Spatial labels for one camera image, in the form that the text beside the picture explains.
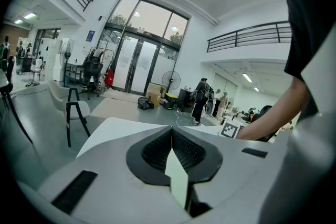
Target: cardboard box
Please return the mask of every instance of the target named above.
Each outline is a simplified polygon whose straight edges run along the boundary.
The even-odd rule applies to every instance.
[[[147,92],[146,97],[152,101],[154,106],[159,106],[160,105],[160,98],[161,94],[157,92]]]
[[[161,92],[161,85],[159,84],[155,84],[155,83],[149,83],[148,84],[148,88],[147,88],[147,92],[156,92],[159,93]]]

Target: ceiling light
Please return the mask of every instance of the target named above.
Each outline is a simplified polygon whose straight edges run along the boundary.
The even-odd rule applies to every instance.
[[[243,73],[243,76],[245,77],[245,79],[248,80],[248,82],[252,82],[251,79],[250,79],[250,77],[247,74]]]
[[[36,15],[34,13],[30,13],[27,16],[25,16],[25,19],[30,19],[32,17],[35,17]]]

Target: tree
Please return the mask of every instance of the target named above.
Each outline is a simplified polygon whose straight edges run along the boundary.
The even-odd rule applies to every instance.
[[[171,42],[180,44],[182,37],[183,37],[183,35],[180,35],[179,31],[177,31],[176,34],[171,35],[169,39],[170,39]]]
[[[114,14],[110,23],[115,23],[119,25],[125,25],[127,23],[127,19],[120,14]]]

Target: blue sign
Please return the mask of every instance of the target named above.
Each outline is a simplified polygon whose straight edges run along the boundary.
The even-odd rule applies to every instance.
[[[88,33],[88,37],[86,38],[86,41],[91,42],[94,34],[95,34],[95,31],[90,30]]]

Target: yellow object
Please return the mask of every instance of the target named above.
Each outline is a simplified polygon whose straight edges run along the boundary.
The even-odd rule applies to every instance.
[[[176,98],[176,99],[177,99],[177,96],[172,95],[171,93],[166,93],[166,94],[167,94],[167,96],[169,96],[170,98]]]

